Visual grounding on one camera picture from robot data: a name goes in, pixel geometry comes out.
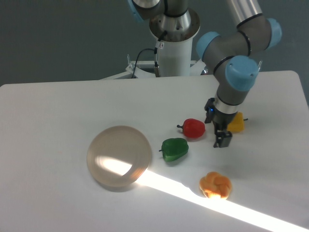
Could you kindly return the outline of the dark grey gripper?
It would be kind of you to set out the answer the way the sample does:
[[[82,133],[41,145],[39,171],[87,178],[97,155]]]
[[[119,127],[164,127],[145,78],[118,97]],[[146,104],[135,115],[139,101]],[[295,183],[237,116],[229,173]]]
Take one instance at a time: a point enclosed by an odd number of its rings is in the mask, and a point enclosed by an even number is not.
[[[219,97],[214,97],[208,99],[204,109],[206,111],[204,123],[213,123],[216,130],[213,147],[228,147],[232,139],[232,132],[227,131],[227,126],[238,112],[238,106],[226,104]]]

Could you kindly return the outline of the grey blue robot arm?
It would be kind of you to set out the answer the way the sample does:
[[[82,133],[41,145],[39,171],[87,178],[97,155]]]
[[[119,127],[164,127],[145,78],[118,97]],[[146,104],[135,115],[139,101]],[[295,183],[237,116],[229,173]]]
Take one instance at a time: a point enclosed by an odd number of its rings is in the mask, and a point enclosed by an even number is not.
[[[130,0],[128,5],[139,21],[148,20],[154,47],[154,73],[161,76],[188,76],[192,40],[200,29],[198,14],[186,0]],[[228,8],[237,31],[228,37],[216,32],[201,36],[196,51],[219,83],[205,105],[205,123],[214,125],[214,147],[227,147],[232,133],[227,129],[239,106],[253,87],[260,66],[250,58],[256,52],[277,45],[282,37],[280,24],[265,18],[256,0],[229,0]]]

